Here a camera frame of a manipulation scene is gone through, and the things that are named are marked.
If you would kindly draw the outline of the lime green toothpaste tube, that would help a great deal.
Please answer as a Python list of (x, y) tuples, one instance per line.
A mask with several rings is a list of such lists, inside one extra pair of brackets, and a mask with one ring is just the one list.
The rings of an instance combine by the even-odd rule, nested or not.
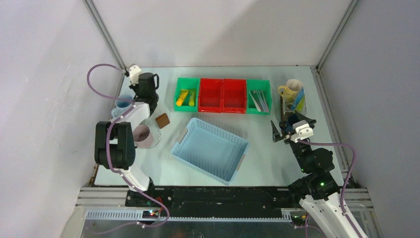
[(304, 96), (303, 99), (298, 104), (297, 109), (295, 109), (294, 111), (301, 112), (305, 107), (305, 103), (306, 102), (305, 102), (305, 96)]

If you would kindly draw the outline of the clear glass rectangular container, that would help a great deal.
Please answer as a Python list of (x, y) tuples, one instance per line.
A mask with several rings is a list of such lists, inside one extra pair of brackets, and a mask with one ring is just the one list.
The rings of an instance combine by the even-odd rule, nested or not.
[(292, 103), (293, 103), (293, 102), (288, 102), (288, 101), (286, 101), (285, 99), (283, 99), (282, 97), (281, 97), (281, 100), (282, 100), (282, 102), (281, 102), (281, 114), (282, 114), (283, 116), (286, 116), (286, 115), (291, 115), (292, 113), (301, 113), (301, 114), (303, 114), (304, 116), (307, 114), (307, 107), (306, 107), (306, 104), (305, 104), (304, 109), (303, 109), (301, 112), (297, 112), (297, 111), (294, 111), (294, 110), (292, 109)]

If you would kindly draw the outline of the light blue ceramic mug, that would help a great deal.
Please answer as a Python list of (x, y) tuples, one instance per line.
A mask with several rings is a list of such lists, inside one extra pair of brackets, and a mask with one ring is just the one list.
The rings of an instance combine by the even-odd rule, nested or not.
[(133, 96), (129, 94), (120, 95), (119, 100), (115, 101), (115, 108), (111, 110), (111, 116), (116, 118), (125, 112), (133, 101)]

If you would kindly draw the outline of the blue toothpaste tube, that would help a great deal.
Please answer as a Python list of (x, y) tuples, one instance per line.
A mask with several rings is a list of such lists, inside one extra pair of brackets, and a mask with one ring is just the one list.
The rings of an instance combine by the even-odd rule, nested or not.
[(300, 101), (303, 99), (305, 93), (304, 93), (304, 88), (302, 87), (301, 90), (298, 92), (298, 94), (296, 95), (295, 100), (292, 103), (292, 109), (295, 110), (297, 109), (298, 104), (300, 103)]

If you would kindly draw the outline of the glass jar with brown lid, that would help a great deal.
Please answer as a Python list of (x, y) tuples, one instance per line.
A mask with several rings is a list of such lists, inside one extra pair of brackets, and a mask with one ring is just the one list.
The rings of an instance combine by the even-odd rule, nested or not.
[(168, 117), (167, 113), (163, 113), (160, 116), (156, 117), (155, 121), (156, 121), (159, 129), (162, 129), (165, 126), (170, 124), (170, 120), (169, 120), (169, 117)]

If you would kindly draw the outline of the yellow ceramic mug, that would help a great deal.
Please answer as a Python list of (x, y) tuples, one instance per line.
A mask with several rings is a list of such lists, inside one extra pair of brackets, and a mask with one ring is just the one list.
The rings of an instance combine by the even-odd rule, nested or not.
[(277, 92), (288, 102), (293, 102), (303, 89), (303, 83), (297, 79), (289, 79), (285, 85), (279, 86)]

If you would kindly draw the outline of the green bin with toothpaste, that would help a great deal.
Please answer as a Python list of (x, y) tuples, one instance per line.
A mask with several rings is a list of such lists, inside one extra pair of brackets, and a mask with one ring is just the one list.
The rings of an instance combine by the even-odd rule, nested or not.
[(200, 79), (179, 77), (174, 95), (174, 110), (197, 112)]

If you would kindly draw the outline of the pink ceramic mug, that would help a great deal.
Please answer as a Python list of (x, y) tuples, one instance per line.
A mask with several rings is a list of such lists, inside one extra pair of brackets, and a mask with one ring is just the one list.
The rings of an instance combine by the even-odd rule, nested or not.
[(133, 139), (137, 148), (149, 149), (152, 147), (154, 137), (147, 125), (138, 125), (133, 130)]

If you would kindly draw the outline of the green bin with toothbrushes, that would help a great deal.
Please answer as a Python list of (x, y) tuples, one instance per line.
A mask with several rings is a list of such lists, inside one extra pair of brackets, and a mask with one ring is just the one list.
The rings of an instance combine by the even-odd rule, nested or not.
[[(270, 82), (268, 80), (256, 80), (256, 79), (247, 79), (247, 103), (246, 103), (246, 113), (247, 114), (256, 114), (256, 115), (269, 115), (271, 112), (272, 98), (271, 98), (271, 88)], [(261, 98), (259, 91), (263, 91), (265, 96), (266, 103), (268, 105), (269, 112), (266, 113), (261, 104)], [(250, 97), (249, 91), (253, 93), (255, 100), (261, 108), (261, 112), (258, 112), (254, 106), (254, 103)]]

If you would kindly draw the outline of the light blue plastic basket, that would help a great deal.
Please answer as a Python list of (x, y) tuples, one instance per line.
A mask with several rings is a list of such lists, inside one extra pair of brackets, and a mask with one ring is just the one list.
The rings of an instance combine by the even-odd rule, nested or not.
[(194, 170), (230, 185), (249, 147), (248, 140), (192, 118), (173, 145), (171, 155)]

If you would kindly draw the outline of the red plastic bin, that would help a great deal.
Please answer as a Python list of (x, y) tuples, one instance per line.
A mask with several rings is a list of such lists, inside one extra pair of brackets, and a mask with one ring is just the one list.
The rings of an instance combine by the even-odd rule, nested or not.
[(205, 113), (244, 114), (247, 106), (245, 79), (201, 78), (198, 111)]

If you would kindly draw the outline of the dark blue ceramic mug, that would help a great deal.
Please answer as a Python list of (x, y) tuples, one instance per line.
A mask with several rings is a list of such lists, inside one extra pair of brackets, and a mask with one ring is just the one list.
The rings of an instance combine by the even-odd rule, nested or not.
[(293, 125), (300, 122), (301, 120), (297, 114), (291, 114), (286, 120), (282, 120), (279, 124), (281, 130), (285, 133), (290, 133), (295, 131)]

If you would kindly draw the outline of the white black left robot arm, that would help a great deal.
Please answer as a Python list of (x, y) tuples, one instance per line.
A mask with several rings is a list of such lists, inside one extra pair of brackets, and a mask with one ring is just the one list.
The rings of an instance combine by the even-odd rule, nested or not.
[(120, 175), (144, 206), (152, 206), (157, 194), (149, 188), (151, 179), (135, 164), (140, 126), (157, 107), (159, 75), (130, 73), (130, 89), (135, 97), (129, 107), (113, 120), (100, 121), (95, 128), (94, 159), (99, 165)]

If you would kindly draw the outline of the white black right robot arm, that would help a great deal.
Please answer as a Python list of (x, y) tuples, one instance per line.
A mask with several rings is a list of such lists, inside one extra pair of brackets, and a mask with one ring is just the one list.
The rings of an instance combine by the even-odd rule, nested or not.
[(311, 142), (315, 124), (316, 120), (298, 112), (279, 126), (271, 123), (273, 142), (282, 140), (288, 144), (305, 173), (305, 177), (288, 186), (288, 201), (307, 212), (305, 229), (309, 219), (313, 219), (327, 238), (365, 238), (366, 233), (344, 200), (351, 172), (347, 173), (343, 186), (339, 186), (330, 173), (335, 168), (333, 152), (327, 149), (338, 144)]

